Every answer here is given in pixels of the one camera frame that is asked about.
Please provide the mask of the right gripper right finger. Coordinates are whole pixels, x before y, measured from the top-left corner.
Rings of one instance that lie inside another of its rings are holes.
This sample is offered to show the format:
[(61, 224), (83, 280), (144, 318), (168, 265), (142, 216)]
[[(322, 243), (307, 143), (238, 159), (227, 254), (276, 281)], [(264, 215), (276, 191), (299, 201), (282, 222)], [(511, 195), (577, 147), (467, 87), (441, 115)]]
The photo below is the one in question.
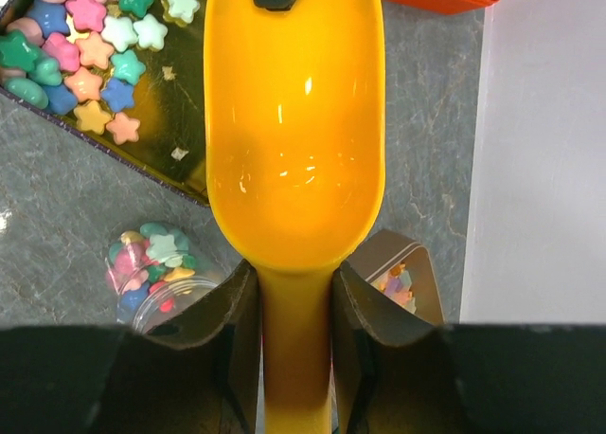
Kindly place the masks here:
[(601, 433), (601, 325), (434, 326), (348, 264), (331, 283), (345, 433)]

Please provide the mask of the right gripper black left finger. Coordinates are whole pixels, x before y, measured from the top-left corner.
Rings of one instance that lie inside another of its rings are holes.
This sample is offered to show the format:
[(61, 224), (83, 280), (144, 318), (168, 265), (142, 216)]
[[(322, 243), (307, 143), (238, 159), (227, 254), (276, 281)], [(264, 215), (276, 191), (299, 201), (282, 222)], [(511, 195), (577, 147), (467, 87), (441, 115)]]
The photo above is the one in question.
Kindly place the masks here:
[(1, 333), (5, 433), (251, 433), (260, 361), (258, 278), (242, 262), (180, 315), (122, 326)]

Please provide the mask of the brown gummy candy box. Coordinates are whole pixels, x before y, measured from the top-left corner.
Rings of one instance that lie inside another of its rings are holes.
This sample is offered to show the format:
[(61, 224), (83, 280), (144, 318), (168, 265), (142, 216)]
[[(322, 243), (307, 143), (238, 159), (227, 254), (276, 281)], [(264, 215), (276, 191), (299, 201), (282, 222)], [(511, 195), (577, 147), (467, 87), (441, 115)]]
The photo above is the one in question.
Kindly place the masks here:
[(360, 244), (348, 262), (402, 309), (432, 325), (445, 322), (430, 255), (418, 241), (381, 229)]

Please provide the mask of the star candy tin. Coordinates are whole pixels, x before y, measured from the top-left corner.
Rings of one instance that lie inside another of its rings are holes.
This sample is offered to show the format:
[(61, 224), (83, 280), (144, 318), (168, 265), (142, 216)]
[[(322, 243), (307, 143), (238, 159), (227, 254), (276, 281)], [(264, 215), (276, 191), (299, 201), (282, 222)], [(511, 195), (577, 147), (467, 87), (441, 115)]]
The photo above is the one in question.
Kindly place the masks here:
[(201, 203), (206, 0), (7, 0), (1, 93)]

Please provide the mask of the clear glass jar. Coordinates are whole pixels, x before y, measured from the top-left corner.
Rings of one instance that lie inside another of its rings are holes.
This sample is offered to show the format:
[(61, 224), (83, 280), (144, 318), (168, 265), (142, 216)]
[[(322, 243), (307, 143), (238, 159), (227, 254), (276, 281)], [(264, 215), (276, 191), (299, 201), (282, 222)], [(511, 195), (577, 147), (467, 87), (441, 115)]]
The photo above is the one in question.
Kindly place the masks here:
[(139, 333), (180, 315), (227, 278), (182, 228), (166, 222), (122, 231), (109, 244), (105, 265), (116, 322)]

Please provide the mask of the yellow plastic scoop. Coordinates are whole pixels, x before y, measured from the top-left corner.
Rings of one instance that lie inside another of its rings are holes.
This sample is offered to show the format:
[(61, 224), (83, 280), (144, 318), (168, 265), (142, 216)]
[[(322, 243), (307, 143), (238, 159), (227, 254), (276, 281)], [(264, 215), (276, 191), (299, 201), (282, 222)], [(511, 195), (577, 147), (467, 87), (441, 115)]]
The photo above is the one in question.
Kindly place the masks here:
[(381, 0), (207, 0), (207, 191), (258, 275), (269, 433), (330, 431), (330, 280), (385, 184)]

